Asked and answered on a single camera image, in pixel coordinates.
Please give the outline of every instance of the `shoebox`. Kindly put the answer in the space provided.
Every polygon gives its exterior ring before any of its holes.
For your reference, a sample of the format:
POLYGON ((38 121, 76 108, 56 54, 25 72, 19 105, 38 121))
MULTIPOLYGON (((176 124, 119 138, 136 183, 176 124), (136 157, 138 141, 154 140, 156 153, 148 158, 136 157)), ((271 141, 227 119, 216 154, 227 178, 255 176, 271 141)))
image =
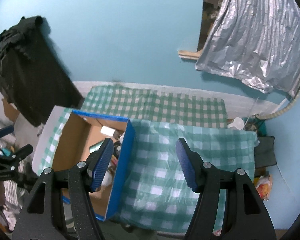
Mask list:
MULTIPOLYGON (((112 184, 101 186, 98 192, 89 193, 96 218, 101 221, 112 217, 119 206, 135 135, 129 118, 72 110, 62 130, 52 163, 54 171, 61 171, 85 161, 91 146, 109 137, 101 133, 104 126, 114 128, 119 134, 124 133, 124 138, 112 184)), ((68 189, 63 189, 63 200, 70 203, 68 189)))

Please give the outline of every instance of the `checkered tablecloth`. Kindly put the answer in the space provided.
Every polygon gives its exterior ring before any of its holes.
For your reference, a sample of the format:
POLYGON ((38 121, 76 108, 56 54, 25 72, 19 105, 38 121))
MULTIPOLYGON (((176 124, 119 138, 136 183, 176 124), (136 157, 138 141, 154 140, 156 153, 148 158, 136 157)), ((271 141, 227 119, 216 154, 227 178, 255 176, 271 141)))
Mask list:
MULTIPOLYGON (((243 168, 253 179, 254 147, 258 143, 254 132, 137 119, 131 122, 136 138, 117 214, 121 222, 157 231, 186 232, 199 194, 185 181, 175 153, 179 138, 185 138, 204 161, 221 170, 243 168)), ((222 226, 225 201, 222 190, 215 230, 222 226)))
MULTIPOLYGON (((231 130, 204 129, 226 127, 226 109, 221 99, 190 97, 185 94, 148 89, 130 89, 120 85, 98 86, 88 93, 82 110, 132 119, 132 125, 136 130, 136 140, 117 216, 126 223, 160 231, 186 231, 186 225, 189 224, 193 214, 191 208, 195 207, 198 196, 191 193, 181 177, 181 167, 174 154, 175 141, 179 137, 186 138, 194 151, 202 153, 204 150, 201 156, 218 168, 234 170, 241 167, 253 176, 254 157, 253 150, 251 150, 254 144, 253 136, 247 137, 245 133, 240 135, 240 131, 236 131, 234 133, 240 136, 233 137, 231 130), (153 138, 151 127, 160 132, 155 135, 157 137, 153 142, 147 141, 153 138), (211 137, 213 131, 231 133, 231 136, 226 136, 228 141, 224 140, 224 143, 231 149, 234 146, 235 148, 232 151, 225 150, 225 144, 220 145, 216 141, 217 137, 211 137), (151 151, 149 151, 150 142, 152 142, 151 151), (238 152, 239 146, 245 150, 238 152), (164 177, 162 165, 166 172, 164 177), (175 174, 176 171, 180 176, 178 178, 171 175, 171 172, 175 174), (160 188, 162 188, 161 195, 158 194, 160 188)), ((60 117, 49 139, 39 173, 46 167, 52 166, 55 149, 70 112, 70 109, 66 109, 60 117)), ((224 210, 222 201, 224 201, 224 195, 220 196, 216 228, 219 228, 222 223, 224 210)))

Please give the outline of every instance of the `black fabric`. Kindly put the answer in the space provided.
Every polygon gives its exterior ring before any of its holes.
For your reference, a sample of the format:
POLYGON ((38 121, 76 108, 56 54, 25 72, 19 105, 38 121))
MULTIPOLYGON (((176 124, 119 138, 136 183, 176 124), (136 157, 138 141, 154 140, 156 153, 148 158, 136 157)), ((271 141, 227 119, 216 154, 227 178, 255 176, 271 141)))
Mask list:
POLYGON ((24 18, 0 34, 0 91, 33 125, 46 123, 55 105, 83 101, 40 31, 40 16, 24 18))
POLYGON ((254 148, 255 168, 274 166, 277 160, 274 155, 274 137, 258 137, 259 144, 254 148))

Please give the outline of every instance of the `light blue wall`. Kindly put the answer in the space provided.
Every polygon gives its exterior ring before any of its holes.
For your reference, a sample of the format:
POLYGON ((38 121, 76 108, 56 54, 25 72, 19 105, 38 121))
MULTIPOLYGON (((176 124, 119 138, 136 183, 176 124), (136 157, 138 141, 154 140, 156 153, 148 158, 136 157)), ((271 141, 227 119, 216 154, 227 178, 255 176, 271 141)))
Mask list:
POLYGON ((197 48, 202 0, 0 0, 0 33, 22 16, 35 15, 47 19, 50 42, 72 80, 188 87, 274 103, 283 99, 238 80, 202 74, 194 61, 178 57, 179 49, 197 48))
POLYGON ((280 117, 266 121, 268 135, 275 137, 277 166, 270 200, 266 202, 275 228, 287 229, 300 213, 300 98, 280 117))

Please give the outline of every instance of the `plastic sheet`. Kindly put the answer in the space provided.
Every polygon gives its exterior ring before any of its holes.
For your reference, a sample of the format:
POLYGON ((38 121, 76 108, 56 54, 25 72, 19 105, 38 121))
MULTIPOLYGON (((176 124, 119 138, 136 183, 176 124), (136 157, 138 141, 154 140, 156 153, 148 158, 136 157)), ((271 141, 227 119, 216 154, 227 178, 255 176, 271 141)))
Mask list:
POLYGON ((223 0, 196 69, 292 97, 300 86, 300 9, 294 0, 223 0))

